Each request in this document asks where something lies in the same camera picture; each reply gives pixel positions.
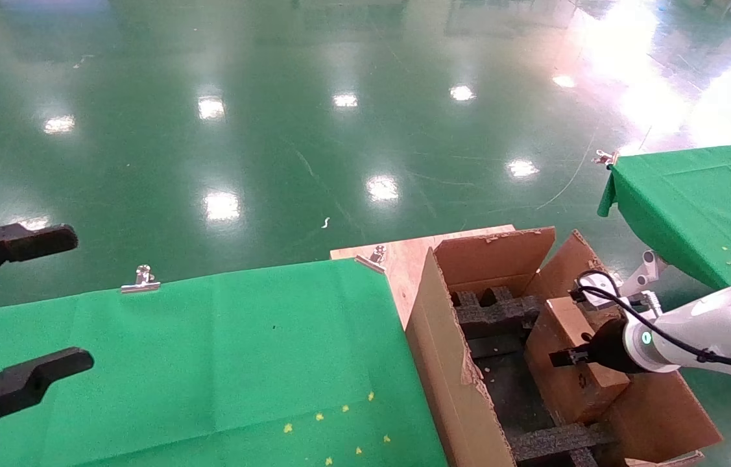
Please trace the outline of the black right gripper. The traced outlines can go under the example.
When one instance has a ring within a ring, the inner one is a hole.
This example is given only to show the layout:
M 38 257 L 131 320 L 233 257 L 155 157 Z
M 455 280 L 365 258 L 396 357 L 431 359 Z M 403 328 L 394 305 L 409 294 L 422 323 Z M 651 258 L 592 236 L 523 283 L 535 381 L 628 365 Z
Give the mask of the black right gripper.
M 568 348 L 549 353 L 555 368 L 595 363 L 622 373 L 633 373 L 633 360 L 627 354 L 624 332 L 627 320 L 614 318 L 606 321 L 595 332 L 588 348 Z

